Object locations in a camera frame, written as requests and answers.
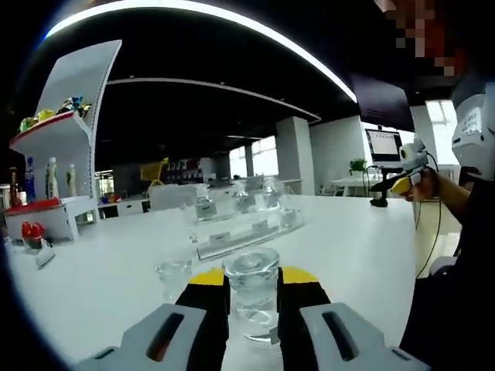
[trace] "led strip light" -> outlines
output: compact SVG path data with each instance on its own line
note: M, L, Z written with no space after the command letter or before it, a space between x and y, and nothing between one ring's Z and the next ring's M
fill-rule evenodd
M270 39L282 44L287 49L290 49L295 54L301 56L306 62L313 65L317 70L327 76L334 84L336 84L354 103L357 103L356 94L327 66L321 63L317 58L308 53L301 46L297 45L293 41L287 39L285 36L276 32L269 27L262 25L260 22L256 22L253 19L244 17L243 15L218 8L216 6L201 4L199 2L190 2L187 0L122 0L119 2L111 2L104 5L95 6L91 9L84 10L82 12L71 15L63 21L57 23L45 36L49 38L53 34L65 29L90 17L100 15L106 12L113 12L122 9L143 9L143 8L168 8L168 9L182 9L191 12L198 12L203 14L212 15L218 18L226 19L231 22L235 22L244 27L248 27L262 35L269 37Z

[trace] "hand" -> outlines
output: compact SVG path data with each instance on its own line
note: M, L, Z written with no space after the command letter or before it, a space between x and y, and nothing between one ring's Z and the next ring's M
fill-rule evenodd
M422 171L421 182L412 186L407 192L401 193L407 201L421 202L425 199L431 199L436 187L436 173L430 168Z

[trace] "potted plant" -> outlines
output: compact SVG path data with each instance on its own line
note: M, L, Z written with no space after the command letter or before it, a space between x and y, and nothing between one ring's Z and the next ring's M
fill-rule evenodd
M350 162L349 173L352 175L360 174L366 169L366 160L364 158L355 158Z

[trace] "bottle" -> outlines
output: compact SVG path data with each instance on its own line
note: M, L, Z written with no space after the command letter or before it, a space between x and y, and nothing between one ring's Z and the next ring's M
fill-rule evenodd
M74 197L76 194L76 169L74 164L70 164L70 169L67 172L67 189L69 189L69 196Z
M267 209L278 207L279 198L280 192L275 186L275 180L273 178L266 178L263 182L263 200L265 201L265 207Z
M28 157L28 161L26 164L26 201L27 203L34 203L36 201L32 157Z
M19 204L17 197L17 168L10 168L10 207L16 207Z
M208 193L208 186L201 184L196 189L198 196L196 201L196 215L199 221L211 220L217 214L217 206L215 202L210 198Z
M48 163L48 169L46 170L46 185L48 194L47 199L58 199L59 186L56 182L56 159L51 157Z
M235 192L232 198L234 199L234 208L239 213L247 213L249 208L256 204L256 199L246 192L243 182L235 183Z

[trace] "floor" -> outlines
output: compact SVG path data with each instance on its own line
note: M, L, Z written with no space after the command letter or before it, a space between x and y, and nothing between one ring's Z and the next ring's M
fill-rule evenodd
M454 216L442 204L442 220L440 223L439 238L436 241L435 249L432 252L433 243L439 227L439 204L437 202L428 202L421 204L421 213L418 213L418 204L415 205L417 210L416 218L419 215L418 229L415 234L415 249L417 254L416 275L425 266L425 269L419 277L428 276L429 268L432 262L441 256L452 256L459 242L461 226Z

